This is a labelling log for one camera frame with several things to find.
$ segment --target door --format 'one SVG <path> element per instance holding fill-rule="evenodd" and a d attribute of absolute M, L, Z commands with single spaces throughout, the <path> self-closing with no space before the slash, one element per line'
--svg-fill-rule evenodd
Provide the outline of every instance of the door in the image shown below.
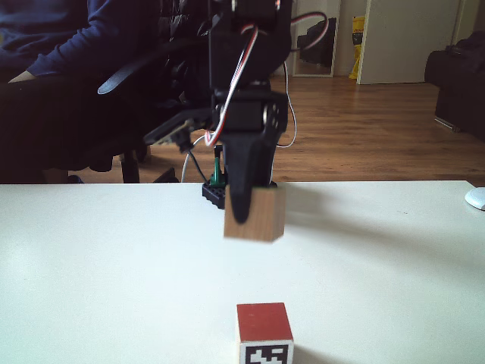
<path fill-rule="evenodd" d="M 452 42 L 459 2 L 369 0 L 357 82 L 424 82 L 430 53 Z"/>

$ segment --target cable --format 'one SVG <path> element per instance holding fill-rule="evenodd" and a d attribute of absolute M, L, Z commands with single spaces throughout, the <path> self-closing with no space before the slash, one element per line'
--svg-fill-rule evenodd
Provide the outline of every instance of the cable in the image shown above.
<path fill-rule="evenodd" d="M 196 146 L 197 144 L 199 144 L 199 142 L 201 140 L 204 139 L 204 136 L 202 135 L 200 138 L 198 138 L 195 142 L 194 142 L 194 146 Z M 190 155 L 189 153 L 187 153 L 187 157 L 185 157 L 185 162 L 183 163 L 183 168 L 182 168 L 182 178 L 180 179 L 180 182 L 183 183 L 185 181 L 185 175 L 187 173 L 187 166 L 189 165 L 189 158 L 190 158 Z"/>
<path fill-rule="evenodd" d="M 310 49 L 311 47 L 315 46 L 316 44 L 318 44 L 318 42 L 320 42 L 324 38 L 325 34 L 327 34 L 330 22 L 328 21 L 327 15 L 325 13 L 322 13 L 321 11 L 313 11 L 311 13 L 302 14 L 302 15 L 299 15 L 298 17 L 294 17 L 291 20 L 291 25 L 296 25 L 307 19 L 312 19 L 313 17 L 322 17 L 323 19 L 325 19 L 325 26 L 320 36 L 318 36 L 316 40 L 314 40 L 312 43 L 310 43 L 305 48 L 303 48 L 302 49 L 303 51 L 306 51 L 307 49 Z M 291 52 L 297 52 L 299 50 L 300 48 L 295 48 L 295 49 L 292 49 Z"/>
<path fill-rule="evenodd" d="M 192 153 L 192 150 L 189 150 L 187 152 L 188 155 L 190 155 L 190 158 L 192 158 L 192 160 L 194 161 L 194 165 L 196 165 L 196 168 L 197 168 L 197 171 L 199 171 L 200 175 L 202 176 L 202 178 L 204 179 L 204 182 L 206 182 L 207 184 L 209 183 L 209 181 L 207 180 L 207 178 L 205 178 L 205 175 L 202 173 L 202 169 L 200 169 L 200 166 L 199 166 L 199 163 L 197 163 L 197 159 L 196 157 L 193 155 Z"/>
<path fill-rule="evenodd" d="M 295 143 L 296 134 L 298 133 L 298 123 L 296 122 L 295 109 L 293 108 L 293 105 L 291 103 L 291 98 L 289 97 L 289 92 L 288 92 L 288 68 L 286 66 L 286 62 L 283 63 L 283 69 L 285 70 L 285 79 L 286 79 L 286 97 L 288 98 L 289 108 L 291 109 L 291 114 L 293 116 L 293 124 L 295 125 L 295 134 L 293 135 L 293 140 L 291 141 L 290 144 L 288 144 L 286 146 L 281 146 L 280 144 L 277 144 L 277 147 L 278 148 L 289 148 Z"/>
<path fill-rule="evenodd" d="M 241 57 L 239 58 L 239 63 L 234 72 L 233 79 L 231 80 L 231 83 L 230 83 L 229 93 L 227 94 L 226 102 L 224 103 L 224 107 L 222 108 L 219 124 L 215 132 L 213 132 L 213 134 L 211 134 L 209 130 L 205 131 L 206 146 L 214 146 L 217 140 L 219 139 L 219 136 L 221 135 L 222 129 L 224 128 L 224 124 L 226 123 L 227 109 L 229 108 L 230 100 L 233 98 L 234 91 L 236 90 L 239 79 L 241 78 L 244 68 L 248 63 L 249 56 L 251 55 L 252 49 L 255 46 L 256 39 L 258 38 L 259 29 L 258 29 L 258 26 L 254 24 L 246 25 L 245 27 L 243 27 L 243 29 L 241 30 L 241 33 L 244 33 L 249 29 L 254 29 L 254 30 L 252 32 L 252 36 L 249 40 L 249 44 L 246 47 L 246 50 L 242 51 Z"/>

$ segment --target wall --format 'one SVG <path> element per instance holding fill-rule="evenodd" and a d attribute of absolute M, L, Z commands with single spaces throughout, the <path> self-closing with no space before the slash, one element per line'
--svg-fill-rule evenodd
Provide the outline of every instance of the wall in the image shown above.
<path fill-rule="evenodd" d="M 480 0 L 462 0 L 458 10 L 453 44 L 468 38 L 474 31 Z"/>
<path fill-rule="evenodd" d="M 485 31 L 485 0 L 480 1 L 478 8 L 477 20 L 475 21 L 475 29 Z"/>
<path fill-rule="evenodd" d="M 367 0 L 341 0 L 334 68 L 336 76 L 348 76 L 354 67 L 352 19 L 365 15 L 366 8 Z"/>

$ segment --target black connector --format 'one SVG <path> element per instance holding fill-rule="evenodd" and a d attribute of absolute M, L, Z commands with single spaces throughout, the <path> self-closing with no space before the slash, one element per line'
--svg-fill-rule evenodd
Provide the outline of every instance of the black connector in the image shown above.
<path fill-rule="evenodd" d="M 226 187 L 212 187 L 208 184 L 202 185 L 202 195 L 216 205 L 218 209 L 224 210 L 226 205 Z"/>

